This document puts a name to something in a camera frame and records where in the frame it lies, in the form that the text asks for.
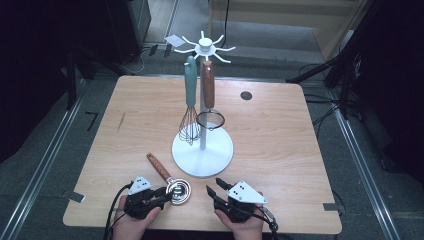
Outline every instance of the tape on table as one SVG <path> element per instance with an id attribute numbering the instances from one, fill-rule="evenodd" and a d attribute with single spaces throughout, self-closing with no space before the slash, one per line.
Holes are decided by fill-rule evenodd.
<path id="1" fill-rule="evenodd" d="M 79 202 L 79 203 L 82 203 L 85 200 L 85 195 L 76 193 L 76 192 L 71 191 L 71 190 L 65 190 L 62 193 L 62 197 L 67 198 L 67 199 L 72 200 L 72 201 L 75 201 L 75 202 Z"/>

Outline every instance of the black equipment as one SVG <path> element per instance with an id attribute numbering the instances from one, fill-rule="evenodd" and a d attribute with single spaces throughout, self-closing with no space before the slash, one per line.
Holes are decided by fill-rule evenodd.
<path id="1" fill-rule="evenodd" d="M 115 198 L 113 199 L 112 205 L 110 206 L 108 218 L 106 221 L 105 231 L 103 234 L 103 240 L 106 240 L 108 238 L 109 234 L 113 230 L 113 226 L 115 225 L 115 223 L 119 221 L 119 219 L 121 219 L 121 217 L 123 217 L 124 215 L 128 214 L 132 218 L 145 219 L 146 216 L 149 214 L 149 212 L 153 208 L 160 207 L 161 210 L 163 210 L 165 203 L 171 201 L 172 199 L 173 192 L 171 191 L 169 193 L 166 193 L 166 187 L 161 187 L 156 190 L 151 190 L 150 188 L 146 188 L 143 191 L 128 195 L 127 200 L 125 201 L 125 208 L 118 209 L 118 210 L 123 210 L 124 214 L 121 217 L 117 218 L 112 225 L 110 225 L 113 208 L 115 207 L 118 197 L 121 195 L 121 193 L 125 189 L 131 189 L 133 184 L 134 182 L 131 181 L 130 184 L 127 184 L 124 187 L 122 187 L 116 194 Z"/>
<path id="2" fill-rule="evenodd" d="M 163 210 L 165 203 L 171 201 L 172 194 L 173 192 L 166 193 L 166 187 L 161 187 L 155 191 L 147 189 L 128 195 L 124 212 L 132 218 L 145 219 L 153 208 L 160 207 Z"/>
<path id="3" fill-rule="evenodd" d="M 234 186 L 231 184 L 226 183 L 220 178 L 216 178 L 216 183 L 218 186 L 220 186 L 222 189 L 227 191 L 234 191 Z M 208 195 L 213 199 L 213 205 L 215 209 L 219 209 L 222 212 L 224 212 L 228 218 L 233 223 L 241 223 L 247 221 L 250 217 L 255 217 L 258 219 L 263 220 L 264 222 L 268 223 L 269 229 L 272 232 L 272 237 L 277 240 L 277 230 L 278 230 L 278 224 L 276 222 L 276 219 L 274 215 L 265 207 L 258 207 L 255 203 L 247 203 L 247 202 L 239 202 L 232 197 L 228 197 L 228 202 L 226 202 L 224 199 L 218 197 L 216 195 L 216 192 L 212 190 L 208 185 L 206 185 L 206 190 L 208 192 Z M 259 209 L 264 216 L 259 216 L 254 213 L 256 209 Z"/>

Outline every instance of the wooden table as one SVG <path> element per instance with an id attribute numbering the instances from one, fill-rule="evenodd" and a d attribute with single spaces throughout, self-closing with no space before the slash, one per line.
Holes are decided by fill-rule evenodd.
<path id="1" fill-rule="evenodd" d="M 225 116 L 224 128 L 234 144 L 230 165 L 217 177 L 231 184 L 244 180 L 262 191 L 278 232 L 339 233 L 338 212 L 324 209 L 324 204 L 334 205 L 334 198 L 301 87 L 227 80 L 215 84 L 215 108 Z M 243 91 L 253 98 L 243 100 Z M 152 182 L 153 189 L 166 186 L 146 158 L 151 152 L 171 176 L 190 183 L 192 196 L 181 206 L 167 203 L 150 228 L 228 231 L 206 193 L 209 185 L 226 199 L 215 178 L 190 177 L 173 160 L 171 146 L 185 110 L 183 78 L 121 77 L 75 188 L 87 198 L 69 202 L 64 223 L 103 227 L 118 190 L 138 175 Z M 266 224 L 264 231 L 269 232 Z"/>

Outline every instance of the teal whisk handle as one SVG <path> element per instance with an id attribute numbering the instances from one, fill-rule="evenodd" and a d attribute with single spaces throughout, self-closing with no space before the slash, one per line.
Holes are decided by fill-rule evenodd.
<path id="1" fill-rule="evenodd" d="M 193 56 L 187 58 L 184 64 L 184 78 L 186 88 L 186 103 L 188 107 L 196 104 L 196 88 L 197 88 L 197 66 Z"/>

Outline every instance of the utensil with wooden handle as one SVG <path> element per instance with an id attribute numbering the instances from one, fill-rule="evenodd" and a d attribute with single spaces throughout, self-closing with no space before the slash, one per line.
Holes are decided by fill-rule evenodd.
<path id="1" fill-rule="evenodd" d="M 203 99 L 205 108 L 197 115 L 197 123 L 209 130 L 222 127 L 225 123 L 224 116 L 213 109 L 215 106 L 215 71 L 212 61 L 202 63 Z"/>
<path id="2" fill-rule="evenodd" d="M 191 194 L 190 184 L 184 179 L 173 179 L 171 174 L 169 174 L 169 172 L 159 162 L 159 160 L 153 156 L 153 154 L 148 153 L 146 157 L 163 180 L 168 183 L 166 193 L 173 192 L 171 202 L 176 205 L 186 202 Z"/>

